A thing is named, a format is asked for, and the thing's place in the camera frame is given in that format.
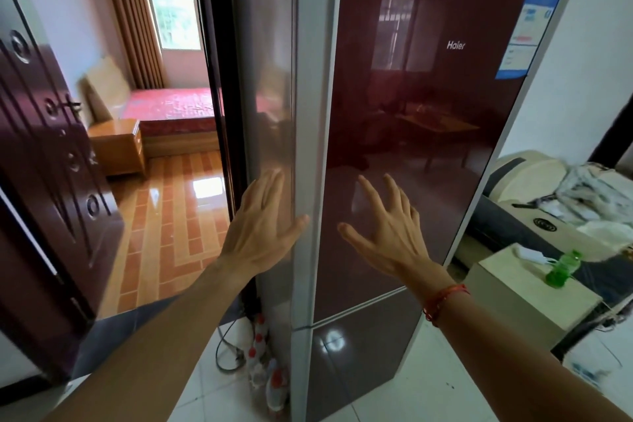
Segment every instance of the headboard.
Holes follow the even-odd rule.
[[[112,57],[107,55],[99,60],[99,63],[85,74],[85,80],[95,122],[118,119],[130,99],[130,86]]]

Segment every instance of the person's left hand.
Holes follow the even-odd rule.
[[[290,228],[277,233],[279,202],[284,186],[281,170],[266,170],[242,196],[242,206],[228,227],[221,258],[243,264],[249,276],[264,272],[278,263],[292,248],[310,222],[298,217]]]

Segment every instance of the small white table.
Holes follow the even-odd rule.
[[[550,266],[515,255],[511,246],[475,264],[464,283],[477,302],[521,337],[551,350],[602,298],[576,280],[562,288],[544,281]]]

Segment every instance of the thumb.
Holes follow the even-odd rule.
[[[356,229],[354,229],[351,225],[340,223],[337,226],[337,229],[344,240],[349,242],[349,244],[360,254],[373,249],[374,244],[356,232]]]
[[[292,247],[294,243],[297,242],[297,239],[301,236],[305,228],[308,226],[308,223],[310,223],[310,217],[297,217],[290,228],[283,235],[281,235],[281,241],[283,242],[283,244],[286,247]]]

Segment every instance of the haier logo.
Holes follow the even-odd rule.
[[[466,43],[462,43],[460,41],[454,42],[452,40],[448,41],[448,45],[446,46],[446,48],[448,50],[462,50],[464,47],[466,47]]]

